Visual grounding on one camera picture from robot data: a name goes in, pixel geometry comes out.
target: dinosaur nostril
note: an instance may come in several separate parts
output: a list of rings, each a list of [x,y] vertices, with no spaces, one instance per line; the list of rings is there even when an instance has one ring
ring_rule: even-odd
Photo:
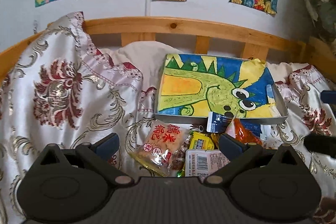
[[[234,116],[233,113],[230,112],[230,111],[225,112],[224,115],[225,115],[226,117],[230,117],[230,118],[233,118],[233,116]]]

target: dinosaur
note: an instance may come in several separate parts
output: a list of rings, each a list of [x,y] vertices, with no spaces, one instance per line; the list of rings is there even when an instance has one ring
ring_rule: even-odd
[[[201,88],[196,94],[161,95],[159,111],[182,106],[181,115],[191,116],[194,113],[192,105],[203,100],[207,100],[211,111],[228,117],[236,113],[237,117],[245,117],[247,110],[256,108],[256,103],[247,99],[254,94],[239,88],[246,80],[232,82],[235,74],[223,78],[209,72],[169,67],[165,68],[164,74],[196,79],[201,82]]]

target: red seal mark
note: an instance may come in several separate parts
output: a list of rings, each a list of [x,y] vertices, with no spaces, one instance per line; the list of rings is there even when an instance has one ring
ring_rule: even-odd
[[[146,152],[149,152],[149,151],[151,151],[152,150],[152,145],[150,144],[150,143],[145,143],[144,145],[143,145],[143,149],[146,151]]]
[[[155,148],[153,149],[153,154],[154,154],[154,155],[155,155],[155,154],[161,154],[161,149],[158,148],[158,147],[155,147]]]

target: wooden headboard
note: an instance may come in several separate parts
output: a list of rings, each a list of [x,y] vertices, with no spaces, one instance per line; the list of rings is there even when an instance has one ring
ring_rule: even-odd
[[[173,17],[119,17],[92,19],[84,22],[89,35],[121,33],[121,45],[135,41],[155,41],[156,33],[195,35],[194,53],[207,54],[211,38],[228,39],[245,43],[241,58],[266,60],[270,48],[288,52],[292,62],[310,63],[325,77],[336,81],[336,58],[328,46],[311,40],[309,43],[290,41],[275,35],[211,21]],[[8,71],[19,59],[22,51],[42,32],[35,34],[0,53],[1,66]]]

